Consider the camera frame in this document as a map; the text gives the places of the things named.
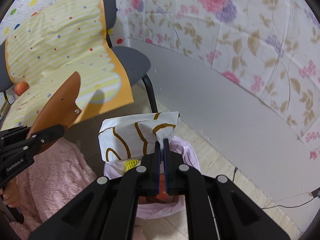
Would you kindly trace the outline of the person's left hand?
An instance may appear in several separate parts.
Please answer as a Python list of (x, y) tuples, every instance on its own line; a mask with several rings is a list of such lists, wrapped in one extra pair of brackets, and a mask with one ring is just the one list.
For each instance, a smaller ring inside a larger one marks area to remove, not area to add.
[(20, 206), (20, 193), (17, 185), (16, 177), (9, 181), (5, 188), (1, 189), (4, 205), (9, 207)]

